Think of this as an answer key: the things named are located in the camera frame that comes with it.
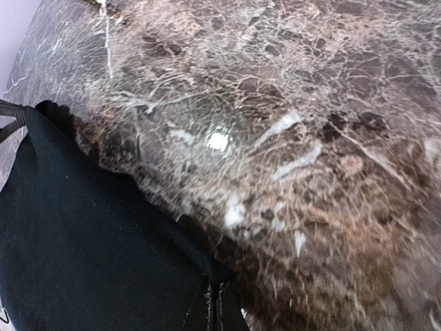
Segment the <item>black garment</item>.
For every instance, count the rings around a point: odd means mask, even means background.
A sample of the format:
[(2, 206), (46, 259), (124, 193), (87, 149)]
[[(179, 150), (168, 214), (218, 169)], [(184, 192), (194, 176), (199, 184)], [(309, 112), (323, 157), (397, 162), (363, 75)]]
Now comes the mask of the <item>black garment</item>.
[(1, 103), (26, 128), (1, 190), (1, 324), (16, 330), (182, 330), (204, 282), (230, 272), (129, 184), (80, 151), (69, 112)]

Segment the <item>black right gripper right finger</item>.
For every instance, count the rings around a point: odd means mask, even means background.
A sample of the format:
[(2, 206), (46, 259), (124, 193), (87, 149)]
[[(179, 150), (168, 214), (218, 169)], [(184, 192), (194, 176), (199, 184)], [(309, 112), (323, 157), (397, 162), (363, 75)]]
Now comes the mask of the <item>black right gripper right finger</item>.
[(215, 330), (218, 331), (248, 331), (249, 328), (243, 316), (240, 304), (236, 298), (231, 283), (219, 286), (215, 300)]

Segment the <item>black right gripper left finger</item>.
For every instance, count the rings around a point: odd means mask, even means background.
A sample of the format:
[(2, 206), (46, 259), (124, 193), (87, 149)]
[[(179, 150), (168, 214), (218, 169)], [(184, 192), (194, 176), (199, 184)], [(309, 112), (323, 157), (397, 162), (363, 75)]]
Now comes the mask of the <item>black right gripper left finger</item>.
[(183, 322), (183, 331), (215, 331), (216, 293), (209, 282), (201, 284)]

